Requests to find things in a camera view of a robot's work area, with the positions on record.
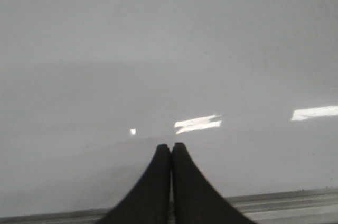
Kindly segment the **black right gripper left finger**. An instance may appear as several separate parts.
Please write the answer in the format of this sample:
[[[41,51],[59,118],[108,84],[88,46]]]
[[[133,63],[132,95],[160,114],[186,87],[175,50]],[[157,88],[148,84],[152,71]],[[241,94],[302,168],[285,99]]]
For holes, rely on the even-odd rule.
[[[135,186],[99,223],[167,223],[170,182],[171,152],[159,144]]]

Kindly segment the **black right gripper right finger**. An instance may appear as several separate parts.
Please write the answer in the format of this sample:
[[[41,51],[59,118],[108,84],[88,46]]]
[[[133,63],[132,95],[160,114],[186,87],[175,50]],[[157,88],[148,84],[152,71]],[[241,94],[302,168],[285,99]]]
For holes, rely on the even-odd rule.
[[[175,143],[171,157],[176,223],[254,223],[214,189],[184,143]]]

